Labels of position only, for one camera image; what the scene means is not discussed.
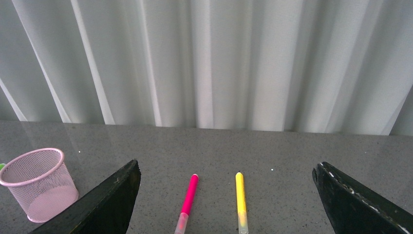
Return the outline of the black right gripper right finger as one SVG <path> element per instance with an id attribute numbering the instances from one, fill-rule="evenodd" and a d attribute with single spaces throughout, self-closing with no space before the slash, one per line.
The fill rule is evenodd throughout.
<path id="1" fill-rule="evenodd" d="M 328 162 L 312 177 L 337 234 L 411 234 L 413 216 Z"/>

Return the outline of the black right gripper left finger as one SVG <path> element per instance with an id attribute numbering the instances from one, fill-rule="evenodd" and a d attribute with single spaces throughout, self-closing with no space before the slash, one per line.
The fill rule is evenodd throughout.
<path id="1" fill-rule="evenodd" d="M 131 221 L 140 182 L 139 165 L 133 159 L 32 233 L 124 234 Z"/>

